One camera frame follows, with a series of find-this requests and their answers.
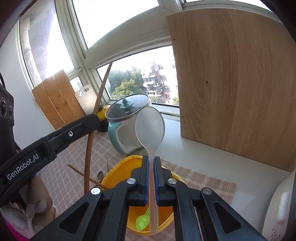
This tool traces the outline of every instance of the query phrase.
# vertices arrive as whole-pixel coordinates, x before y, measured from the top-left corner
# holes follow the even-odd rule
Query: silver bolt
[[[126,182],[128,184],[134,184],[134,183],[136,183],[136,180],[134,178],[129,178],[129,179],[126,180]]]
[[[210,194],[212,194],[212,189],[210,189],[210,188],[204,188],[204,189],[202,190],[202,192],[203,192],[204,194],[210,195]]]
[[[91,190],[91,193],[92,193],[93,195],[98,195],[98,194],[100,194],[100,192],[101,192],[101,189],[99,189],[99,188],[93,188],[93,189]]]
[[[174,178],[170,178],[169,180],[168,180],[168,183],[169,184],[176,184],[177,183],[177,180],[176,179],[174,179]]]

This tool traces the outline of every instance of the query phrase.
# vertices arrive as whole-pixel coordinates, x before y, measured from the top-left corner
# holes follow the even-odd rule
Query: black camera
[[[13,96],[0,84],[0,166],[17,153],[12,130],[13,104]]]

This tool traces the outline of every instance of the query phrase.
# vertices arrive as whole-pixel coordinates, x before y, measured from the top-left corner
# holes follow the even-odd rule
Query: teal knob
[[[128,99],[126,97],[124,97],[122,99],[122,105],[120,106],[121,109],[126,109],[129,108],[133,105],[132,101],[128,101]]]

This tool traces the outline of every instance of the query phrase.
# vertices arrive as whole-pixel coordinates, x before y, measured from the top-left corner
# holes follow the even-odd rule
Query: green plastic spoon
[[[147,211],[144,215],[138,216],[136,219],[136,229],[138,231],[143,230],[146,228],[149,224],[149,207],[147,208]]]

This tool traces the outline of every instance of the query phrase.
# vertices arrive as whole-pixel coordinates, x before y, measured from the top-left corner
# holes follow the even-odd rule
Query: window pane
[[[73,0],[73,5],[88,47],[125,21],[159,6],[157,0]]]
[[[98,68],[103,79],[108,65]],[[154,103],[179,105],[173,47],[134,54],[113,62],[106,83],[111,99],[135,93],[147,94]]]
[[[195,2],[195,1],[203,1],[203,0],[186,0],[186,2]],[[265,8],[270,11],[270,9],[267,6],[265,6],[265,4],[263,2],[261,2],[260,0],[237,0],[237,2],[244,2],[244,3],[253,4],[255,6]]]
[[[70,84],[72,85],[75,92],[80,90],[83,87],[83,84],[82,84],[79,76],[77,76],[74,79],[70,80]]]
[[[54,0],[38,0],[20,19],[22,52],[33,86],[61,69],[74,69],[55,11]]]

